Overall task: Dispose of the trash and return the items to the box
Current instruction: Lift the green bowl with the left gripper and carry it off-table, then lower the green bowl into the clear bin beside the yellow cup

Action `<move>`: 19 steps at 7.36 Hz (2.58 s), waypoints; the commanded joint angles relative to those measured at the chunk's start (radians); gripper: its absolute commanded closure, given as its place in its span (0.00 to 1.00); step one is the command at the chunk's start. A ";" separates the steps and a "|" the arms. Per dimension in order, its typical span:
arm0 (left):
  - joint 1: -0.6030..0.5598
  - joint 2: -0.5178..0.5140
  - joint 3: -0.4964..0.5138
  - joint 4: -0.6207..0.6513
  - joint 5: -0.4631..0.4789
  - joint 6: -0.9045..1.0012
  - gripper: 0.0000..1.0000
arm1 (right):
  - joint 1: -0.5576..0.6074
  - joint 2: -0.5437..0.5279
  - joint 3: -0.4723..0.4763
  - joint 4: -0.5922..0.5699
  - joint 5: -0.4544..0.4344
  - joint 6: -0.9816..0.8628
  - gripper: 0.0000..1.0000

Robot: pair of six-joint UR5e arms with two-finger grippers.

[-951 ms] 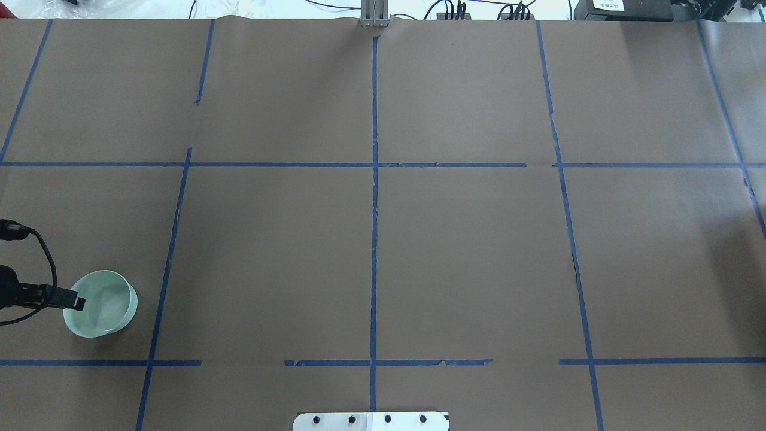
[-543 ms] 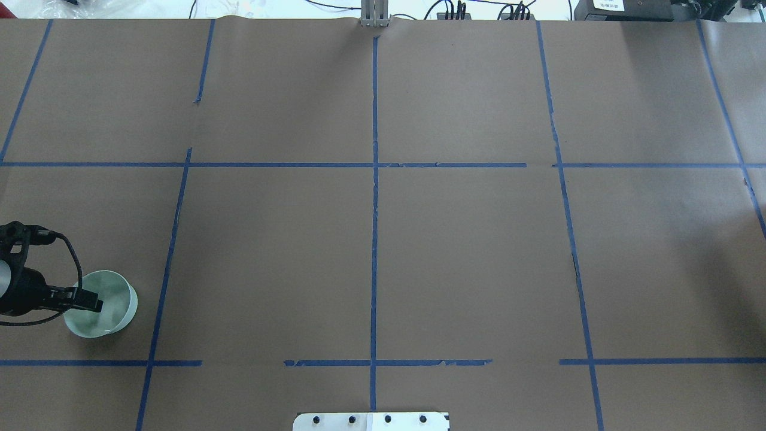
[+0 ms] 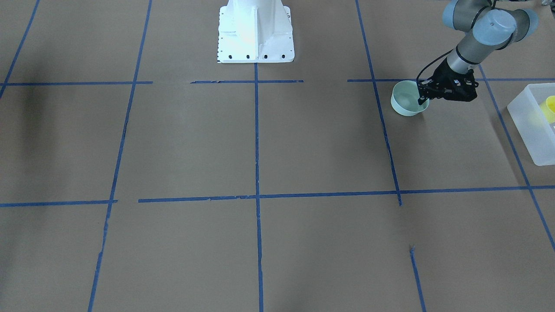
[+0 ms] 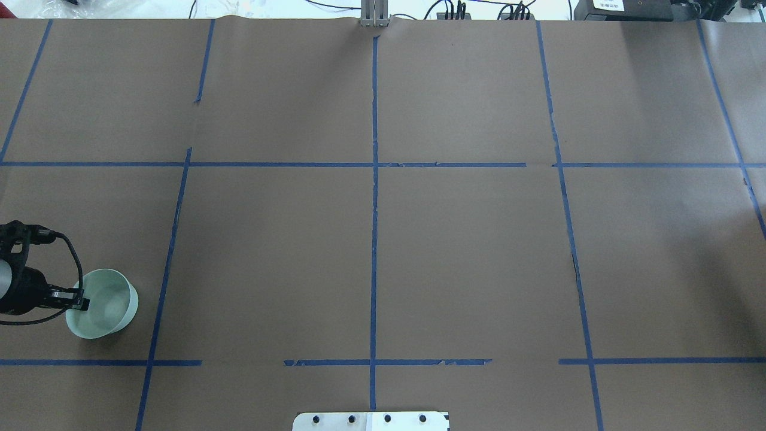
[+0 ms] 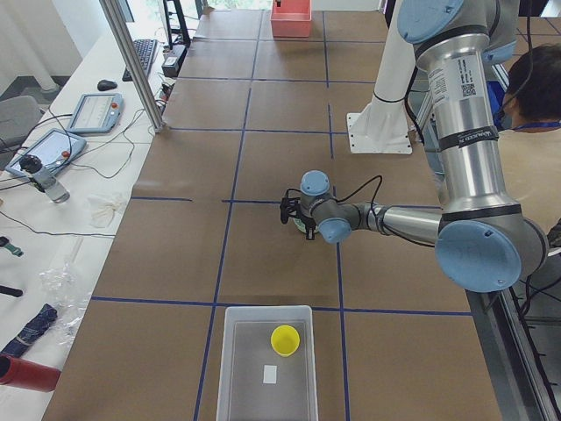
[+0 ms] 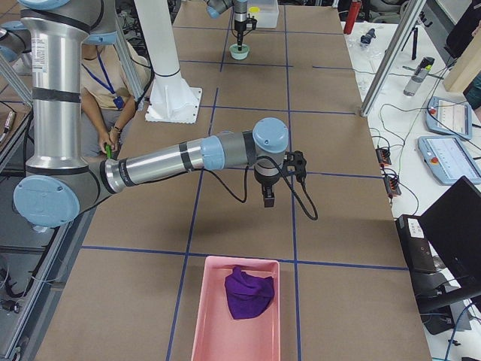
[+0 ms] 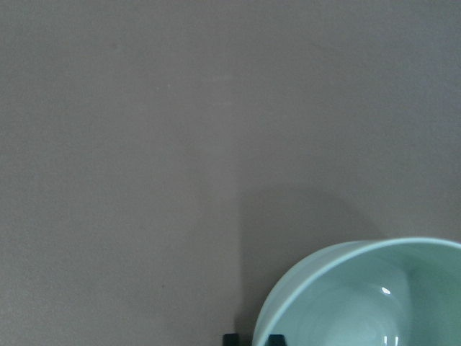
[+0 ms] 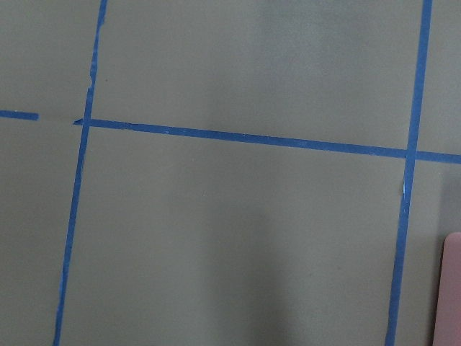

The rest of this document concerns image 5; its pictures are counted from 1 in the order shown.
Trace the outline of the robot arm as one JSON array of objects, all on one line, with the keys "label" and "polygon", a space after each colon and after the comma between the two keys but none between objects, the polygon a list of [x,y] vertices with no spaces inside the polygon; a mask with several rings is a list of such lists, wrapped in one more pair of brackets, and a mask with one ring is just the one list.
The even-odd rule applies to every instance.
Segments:
[{"label": "robot arm", "polygon": [[300,197],[284,200],[283,217],[329,243],[370,230],[433,246],[442,271],[474,292],[501,291],[536,272],[547,239],[507,193],[484,71],[512,56],[518,11],[516,1],[405,1],[395,10],[398,33],[429,79],[449,195],[441,213],[348,204],[330,193],[325,173],[310,171]]}]

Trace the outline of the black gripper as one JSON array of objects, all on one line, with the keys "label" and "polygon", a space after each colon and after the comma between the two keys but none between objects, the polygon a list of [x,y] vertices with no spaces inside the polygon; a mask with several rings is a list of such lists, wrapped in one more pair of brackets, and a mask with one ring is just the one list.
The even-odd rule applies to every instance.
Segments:
[{"label": "black gripper", "polygon": [[305,239],[306,240],[314,240],[315,236],[316,236],[316,222],[313,218],[306,216],[305,214],[303,214],[301,211],[298,213],[298,217],[297,219],[300,219],[307,228],[307,232],[304,233],[305,234]]}]

